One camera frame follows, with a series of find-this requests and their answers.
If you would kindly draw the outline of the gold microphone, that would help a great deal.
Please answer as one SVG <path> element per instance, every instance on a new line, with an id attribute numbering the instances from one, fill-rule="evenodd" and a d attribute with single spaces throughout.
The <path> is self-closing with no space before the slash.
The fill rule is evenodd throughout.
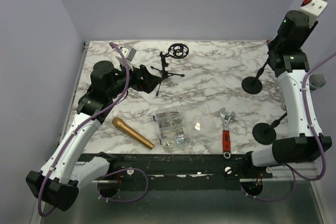
<path id="1" fill-rule="evenodd" d="M 144 137 L 139 132 L 137 132 L 135 129 L 127 125 L 123 119 L 115 117 L 112 120 L 112 124 L 115 126 L 116 129 L 125 133 L 127 136 L 138 141 L 139 143 L 146 146 L 147 148 L 151 150 L 154 148 L 154 144 L 151 141 L 149 141 L 146 137 Z"/>

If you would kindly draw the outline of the black round-base shock-mount stand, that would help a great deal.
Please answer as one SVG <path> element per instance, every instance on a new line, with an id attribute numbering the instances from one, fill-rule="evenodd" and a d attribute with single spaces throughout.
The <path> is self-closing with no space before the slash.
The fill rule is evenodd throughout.
<path id="1" fill-rule="evenodd" d="M 255 77 L 246 77 L 243 79 L 241 87 L 246 93 L 258 94 L 261 92 L 263 85 L 259 77 L 264 73 L 266 65 L 268 65 L 268 60 L 266 60 L 264 65 L 257 71 Z"/>

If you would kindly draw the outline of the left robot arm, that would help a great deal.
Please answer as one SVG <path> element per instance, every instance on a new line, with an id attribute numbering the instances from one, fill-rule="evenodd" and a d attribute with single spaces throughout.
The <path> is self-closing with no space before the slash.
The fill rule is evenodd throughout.
<path id="1" fill-rule="evenodd" d="M 112 179 L 116 166 L 99 154 L 81 167 L 76 163 L 88 141 L 105 121 L 128 88 L 151 93 L 162 78 L 140 65 L 118 70 L 110 61 L 99 61 L 90 75 L 91 85 L 78 102 L 71 126 L 51 158 L 37 172 L 31 171 L 26 183 L 38 200 L 62 211 L 75 202 L 79 191 L 99 177 Z"/>

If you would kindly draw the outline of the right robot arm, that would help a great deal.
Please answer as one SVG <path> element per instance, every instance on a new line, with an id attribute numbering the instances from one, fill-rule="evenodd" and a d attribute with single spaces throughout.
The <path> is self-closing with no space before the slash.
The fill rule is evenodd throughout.
<path id="1" fill-rule="evenodd" d="M 258 123 L 253 128 L 255 140 L 266 147 L 251 152 L 250 160 L 241 165 L 249 178 L 260 172 L 260 167 L 283 163 L 313 162 L 332 145 L 317 121 L 309 87 L 309 63 L 301 46 L 317 23 L 299 10 L 286 13 L 277 36 L 268 45 L 268 64 L 274 71 L 285 100 L 288 136 L 278 140 L 274 128 Z"/>

